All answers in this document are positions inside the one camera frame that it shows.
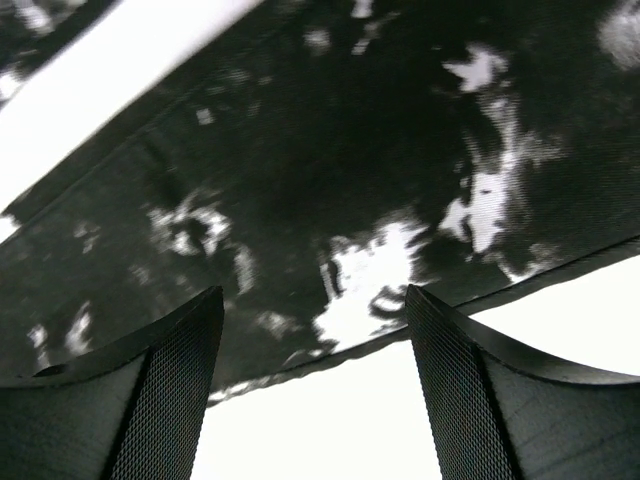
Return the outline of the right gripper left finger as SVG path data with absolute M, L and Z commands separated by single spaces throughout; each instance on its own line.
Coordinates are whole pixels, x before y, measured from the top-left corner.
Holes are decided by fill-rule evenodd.
M 100 349 L 3 378 L 2 478 L 189 478 L 222 329 L 211 287 Z

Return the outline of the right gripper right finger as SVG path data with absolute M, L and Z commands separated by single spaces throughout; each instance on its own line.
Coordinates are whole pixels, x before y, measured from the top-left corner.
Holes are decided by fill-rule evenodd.
M 443 478 L 638 478 L 638 377 L 526 345 L 415 285 L 405 314 Z

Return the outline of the black white-splattered trousers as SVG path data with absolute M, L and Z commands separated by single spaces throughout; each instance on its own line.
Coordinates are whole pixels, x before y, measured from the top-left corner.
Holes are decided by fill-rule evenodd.
M 210 286 L 224 401 L 639 249 L 635 1 L 266 1 L 7 209 L 1 370 Z

